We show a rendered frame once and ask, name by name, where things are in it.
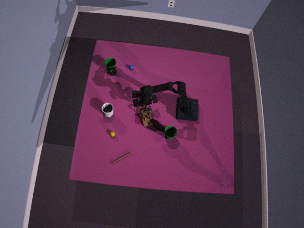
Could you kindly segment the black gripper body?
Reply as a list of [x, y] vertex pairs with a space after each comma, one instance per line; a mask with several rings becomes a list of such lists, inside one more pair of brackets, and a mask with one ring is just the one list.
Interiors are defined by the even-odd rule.
[[156, 95], [153, 95], [152, 98], [150, 97], [148, 100], [141, 99], [140, 101], [138, 101], [138, 99], [133, 99], [133, 105], [134, 105], [134, 107], [139, 107], [139, 105], [148, 104], [152, 101], [153, 101], [153, 103], [158, 102]]

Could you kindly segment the white cylindrical cup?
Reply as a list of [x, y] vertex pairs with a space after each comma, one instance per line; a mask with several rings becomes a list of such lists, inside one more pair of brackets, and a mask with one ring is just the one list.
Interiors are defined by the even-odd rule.
[[114, 114], [114, 107], [111, 103], [102, 105], [102, 111], [105, 117], [111, 117]]

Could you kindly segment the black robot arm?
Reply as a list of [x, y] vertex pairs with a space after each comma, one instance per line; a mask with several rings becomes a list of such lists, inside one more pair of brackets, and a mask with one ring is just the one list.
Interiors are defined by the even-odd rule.
[[[178, 90], [173, 88], [173, 84], [178, 84]], [[189, 114], [191, 111], [191, 101], [187, 98], [186, 84], [183, 82], [167, 82], [156, 86], [145, 85], [140, 88], [140, 91], [133, 90], [132, 98], [148, 100], [154, 93], [166, 90], [171, 90], [174, 93], [181, 95], [181, 113]]]

